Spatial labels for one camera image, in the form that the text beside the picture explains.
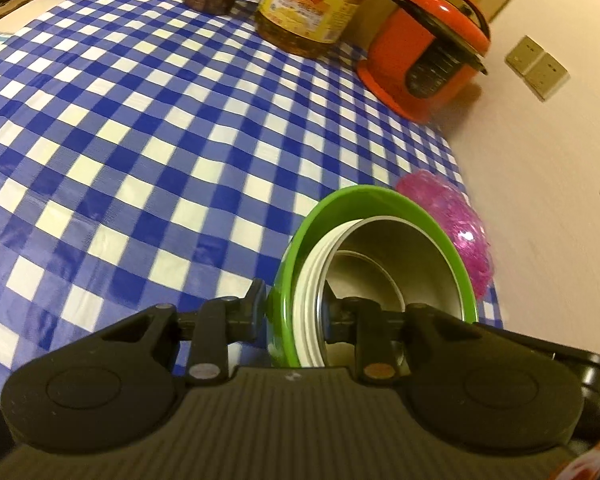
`electrical socket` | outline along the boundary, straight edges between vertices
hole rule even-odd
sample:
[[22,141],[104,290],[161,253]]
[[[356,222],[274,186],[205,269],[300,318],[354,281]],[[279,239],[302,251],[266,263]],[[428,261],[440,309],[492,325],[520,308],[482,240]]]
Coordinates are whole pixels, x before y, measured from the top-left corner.
[[507,64],[520,75],[525,75],[540,59],[544,49],[525,36],[506,57]]
[[569,72],[551,54],[544,53],[525,75],[525,80],[543,101],[569,79]]

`pink plastic wrap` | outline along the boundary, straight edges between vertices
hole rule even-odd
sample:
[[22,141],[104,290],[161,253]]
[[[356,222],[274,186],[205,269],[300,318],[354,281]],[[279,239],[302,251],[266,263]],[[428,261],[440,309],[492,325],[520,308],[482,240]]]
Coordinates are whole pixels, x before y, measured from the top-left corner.
[[480,217],[458,188],[429,171],[418,170],[402,177],[395,189],[440,224],[464,262],[476,299],[483,298],[493,279],[489,243]]

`yellow label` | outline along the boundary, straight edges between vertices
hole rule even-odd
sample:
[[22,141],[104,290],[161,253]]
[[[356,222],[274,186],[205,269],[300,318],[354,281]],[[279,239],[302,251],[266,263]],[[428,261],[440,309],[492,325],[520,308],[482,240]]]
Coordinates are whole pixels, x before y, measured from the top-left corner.
[[357,0],[263,0],[259,10],[265,18],[298,36],[334,43],[358,3]]

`green container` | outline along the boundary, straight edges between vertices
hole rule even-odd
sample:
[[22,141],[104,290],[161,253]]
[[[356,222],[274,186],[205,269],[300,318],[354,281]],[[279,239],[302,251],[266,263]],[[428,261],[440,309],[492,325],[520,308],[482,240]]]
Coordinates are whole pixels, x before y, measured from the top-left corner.
[[378,186],[351,186],[321,200],[294,235],[267,299],[269,353],[278,367],[299,367],[292,329],[292,299],[298,274],[314,245],[344,222],[373,216],[395,216],[422,229],[440,248],[458,283],[463,318],[477,320],[474,291],[464,264],[446,233],[416,203],[398,192]]

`cooking oil bottle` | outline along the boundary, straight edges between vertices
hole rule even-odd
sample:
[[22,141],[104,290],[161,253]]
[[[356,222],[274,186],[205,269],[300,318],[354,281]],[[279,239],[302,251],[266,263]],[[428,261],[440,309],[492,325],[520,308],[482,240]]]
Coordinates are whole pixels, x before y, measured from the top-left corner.
[[298,56],[318,57],[340,37],[362,0],[262,0],[258,33]]

